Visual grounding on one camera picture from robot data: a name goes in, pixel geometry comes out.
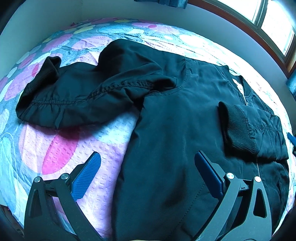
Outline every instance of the bedsheet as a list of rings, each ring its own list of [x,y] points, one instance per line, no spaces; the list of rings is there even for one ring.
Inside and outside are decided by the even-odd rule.
[[[16,117],[15,107],[24,87],[36,76],[46,57],[61,57],[61,66],[74,62],[97,65],[100,52],[118,38],[217,65],[228,65],[231,73],[241,74],[280,117],[283,132],[292,132],[287,112],[267,81],[243,59],[198,34],[161,23],[122,18],[72,24],[28,51],[0,81],[0,190],[21,225],[24,224],[27,198],[36,176],[44,180],[56,179],[62,173],[70,173],[97,151],[102,157],[101,167],[77,203],[101,236],[111,236],[112,195],[139,113],[131,109],[104,125],[56,131],[21,122]],[[296,189],[296,162],[287,138],[286,144],[290,187],[280,224],[293,205]],[[57,199],[55,204],[65,228],[73,232]]]

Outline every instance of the silver bolt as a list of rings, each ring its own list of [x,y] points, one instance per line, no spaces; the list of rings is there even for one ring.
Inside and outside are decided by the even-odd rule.
[[[64,173],[64,174],[61,175],[61,179],[63,179],[63,180],[68,179],[68,177],[69,177],[68,173]]]
[[[261,182],[261,178],[260,177],[255,177],[255,181],[259,183],[259,182]]]
[[[41,180],[40,177],[36,177],[36,178],[34,179],[34,182],[38,183],[38,182],[40,182],[40,180]]]
[[[234,175],[233,175],[231,172],[227,173],[226,176],[227,176],[229,179],[234,179]]]

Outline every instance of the window pane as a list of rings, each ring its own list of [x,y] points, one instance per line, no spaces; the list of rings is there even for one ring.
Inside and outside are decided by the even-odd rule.
[[[255,22],[259,11],[261,0],[218,0],[221,3],[231,7],[251,22]]]
[[[287,16],[276,2],[268,1],[266,16],[261,28],[285,55],[294,32]]]

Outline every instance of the bomber jacket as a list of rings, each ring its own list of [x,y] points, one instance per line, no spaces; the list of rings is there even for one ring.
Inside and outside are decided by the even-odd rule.
[[[97,66],[60,64],[45,60],[18,118],[62,129],[140,111],[113,194],[113,241],[189,241],[201,229],[218,200],[195,167],[199,150],[238,178],[261,177],[276,229],[288,198],[287,147],[279,117],[242,76],[123,39]]]

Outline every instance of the blue curtain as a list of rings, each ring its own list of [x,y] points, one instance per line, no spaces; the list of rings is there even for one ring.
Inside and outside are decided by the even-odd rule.
[[[158,2],[162,5],[167,5],[170,7],[181,7],[186,8],[188,0],[134,0],[135,2]]]
[[[290,89],[294,99],[296,100],[296,70],[292,73],[287,81],[287,86]]]

